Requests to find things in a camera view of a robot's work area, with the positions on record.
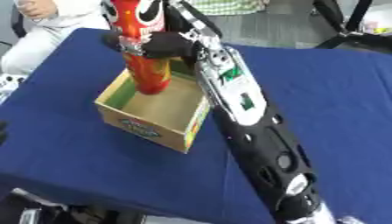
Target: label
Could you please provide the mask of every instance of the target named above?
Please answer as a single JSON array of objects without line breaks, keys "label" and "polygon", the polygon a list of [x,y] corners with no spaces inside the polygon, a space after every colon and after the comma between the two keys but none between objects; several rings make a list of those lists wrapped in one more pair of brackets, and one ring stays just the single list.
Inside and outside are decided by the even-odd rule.
[{"label": "label", "polygon": [[199,132],[202,123],[206,119],[210,107],[206,98],[203,98],[203,101],[200,103],[198,110],[195,113],[194,118],[185,134],[185,147],[189,149],[193,143],[196,134]]},{"label": "label", "polygon": [[130,119],[120,119],[119,122],[127,130],[138,134],[141,137],[161,137],[151,126],[141,124],[137,121],[132,121]]}]

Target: wire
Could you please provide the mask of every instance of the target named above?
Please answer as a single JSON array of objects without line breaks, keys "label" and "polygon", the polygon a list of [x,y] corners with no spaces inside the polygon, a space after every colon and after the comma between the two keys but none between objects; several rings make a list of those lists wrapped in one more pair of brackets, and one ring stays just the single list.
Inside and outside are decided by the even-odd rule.
[{"label": "wire", "polygon": [[1,41],[1,40],[0,40],[0,44],[3,44],[3,45],[5,45],[5,46],[12,47],[12,44],[7,43],[7,42],[4,42],[4,41]]}]

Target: cardboard box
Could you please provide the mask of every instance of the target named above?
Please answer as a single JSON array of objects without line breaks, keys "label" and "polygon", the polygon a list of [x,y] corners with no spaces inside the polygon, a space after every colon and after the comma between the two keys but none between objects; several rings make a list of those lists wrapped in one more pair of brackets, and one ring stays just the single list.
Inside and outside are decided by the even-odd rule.
[{"label": "cardboard box", "polygon": [[95,100],[104,122],[187,153],[209,105],[195,79],[183,74],[183,67],[174,65],[172,70],[171,84],[154,95],[138,93],[124,70]]}]

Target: blue tablecloth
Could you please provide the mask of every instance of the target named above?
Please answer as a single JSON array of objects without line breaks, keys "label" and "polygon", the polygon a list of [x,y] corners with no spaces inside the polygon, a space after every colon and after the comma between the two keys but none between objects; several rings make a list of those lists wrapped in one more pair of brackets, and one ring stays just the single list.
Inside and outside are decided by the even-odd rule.
[{"label": "blue tablecloth", "polygon": [[[211,117],[188,155],[102,122],[94,99],[123,70],[97,30],[71,35],[0,108],[0,181],[48,199],[212,223],[272,223]],[[306,149],[337,216],[392,223],[392,58],[238,46]]]}]

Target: prosthetic arm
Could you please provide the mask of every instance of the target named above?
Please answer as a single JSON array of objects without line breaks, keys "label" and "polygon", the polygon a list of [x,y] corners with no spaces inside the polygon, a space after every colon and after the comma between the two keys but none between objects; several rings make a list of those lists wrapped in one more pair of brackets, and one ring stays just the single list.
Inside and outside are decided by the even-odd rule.
[{"label": "prosthetic arm", "polygon": [[337,223],[314,188],[316,176],[304,150],[238,51],[224,46],[219,29],[185,1],[166,1],[165,15],[167,31],[153,32],[138,44],[121,34],[106,40],[147,58],[183,57],[234,158],[276,223]]}]

